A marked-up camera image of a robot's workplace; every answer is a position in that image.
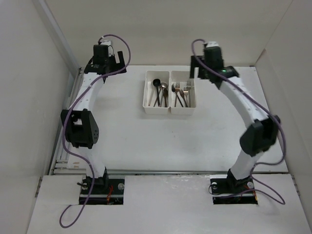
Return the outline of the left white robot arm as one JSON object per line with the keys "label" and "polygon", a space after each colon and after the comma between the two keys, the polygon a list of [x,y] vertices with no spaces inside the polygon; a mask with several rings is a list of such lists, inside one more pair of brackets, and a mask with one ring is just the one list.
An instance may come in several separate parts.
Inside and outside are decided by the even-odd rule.
{"label": "left white robot arm", "polygon": [[88,190],[104,193],[109,188],[107,169],[93,154],[99,140],[99,127],[92,113],[100,89],[109,76],[126,72],[122,51],[114,52],[111,40],[93,46],[93,56],[85,66],[78,95],[68,109],[61,112],[63,143],[70,143],[74,151],[65,151],[86,164],[85,184]]}

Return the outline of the black spoon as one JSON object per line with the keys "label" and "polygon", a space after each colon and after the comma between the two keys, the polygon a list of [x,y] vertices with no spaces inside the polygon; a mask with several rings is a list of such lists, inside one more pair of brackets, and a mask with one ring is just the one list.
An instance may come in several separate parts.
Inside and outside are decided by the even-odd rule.
{"label": "black spoon", "polygon": [[153,80],[153,86],[156,88],[156,94],[159,92],[159,88],[161,87],[161,81],[160,79],[154,79]]}

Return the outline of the silver spoon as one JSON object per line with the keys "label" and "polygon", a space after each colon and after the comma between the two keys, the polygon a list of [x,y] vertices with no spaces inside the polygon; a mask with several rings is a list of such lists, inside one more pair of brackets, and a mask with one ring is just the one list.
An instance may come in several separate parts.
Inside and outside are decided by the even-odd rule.
{"label": "silver spoon", "polygon": [[164,97],[164,91],[168,89],[168,84],[165,82],[161,82],[161,99],[160,99],[160,107],[162,107],[163,103],[163,97]]}

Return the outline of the beige spoon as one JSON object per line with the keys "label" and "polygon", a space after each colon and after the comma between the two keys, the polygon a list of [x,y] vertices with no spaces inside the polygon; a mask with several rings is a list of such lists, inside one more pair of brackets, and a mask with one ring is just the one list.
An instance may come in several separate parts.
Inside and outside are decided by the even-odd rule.
{"label": "beige spoon", "polygon": [[148,106],[151,106],[151,102],[152,102],[152,99],[153,99],[153,96],[154,96],[154,92],[155,92],[155,88],[152,88],[150,96],[149,96],[149,100],[148,100]]}

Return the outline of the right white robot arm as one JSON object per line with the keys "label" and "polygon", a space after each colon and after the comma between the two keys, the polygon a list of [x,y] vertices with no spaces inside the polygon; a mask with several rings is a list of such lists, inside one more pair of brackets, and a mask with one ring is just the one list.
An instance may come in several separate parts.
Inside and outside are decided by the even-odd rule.
{"label": "right white robot arm", "polygon": [[222,50],[217,43],[205,43],[203,55],[191,56],[190,78],[207,79],[232,103],[246,126],[239,140],[241,152],[228,170],[226,187],[237,192],[250,179],[250,172],[264,152],[277,139],[278,126],[269,115],[252,102],[253,98],[242,78],[232,66],[224,66]]}

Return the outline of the black fork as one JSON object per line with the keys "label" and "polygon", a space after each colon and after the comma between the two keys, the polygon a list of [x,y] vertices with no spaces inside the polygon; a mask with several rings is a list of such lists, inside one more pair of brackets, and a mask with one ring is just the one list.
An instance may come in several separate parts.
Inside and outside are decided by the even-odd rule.
{"label": "black fork", "polygon": [[177,103],[180,103],[180,106],[183,107],[182,101],[179,97],[180,89],[177,88],[174,84],[172,84],[172,92],[175,94],[175,107],[177,106]]}

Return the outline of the brown spoon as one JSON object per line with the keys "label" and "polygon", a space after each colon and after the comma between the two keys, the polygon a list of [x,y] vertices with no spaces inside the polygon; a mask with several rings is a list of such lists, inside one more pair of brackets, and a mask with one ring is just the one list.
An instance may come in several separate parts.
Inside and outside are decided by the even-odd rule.
{"label": "brown spoon", "polygon": [[168,104],[167,104],[168,89],[167,88],[165,88],[164,91],[163,91],[163,97],[164,97],[164,100],[165,100],[165,107],[167,108],[168,107]]}

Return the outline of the silver fork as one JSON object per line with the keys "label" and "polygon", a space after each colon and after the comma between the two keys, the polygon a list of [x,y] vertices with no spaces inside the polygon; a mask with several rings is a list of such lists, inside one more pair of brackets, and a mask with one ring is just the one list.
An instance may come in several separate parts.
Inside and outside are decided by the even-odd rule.
{"label": "silver fork", "polygon": [[185,98],[187,98],[188,95],[189,95],[189,89],[190,89],[189,86],[184,86],[183,87],[183,93],[184,93]]}
{"label": "silver fork", "polygon": [[188,107],[191,108],[192,107],[192,100],[191,100],[191,82],[187,81],[187,85],[185,86],[186,91],[187,91],[187,97],[188,97]]}

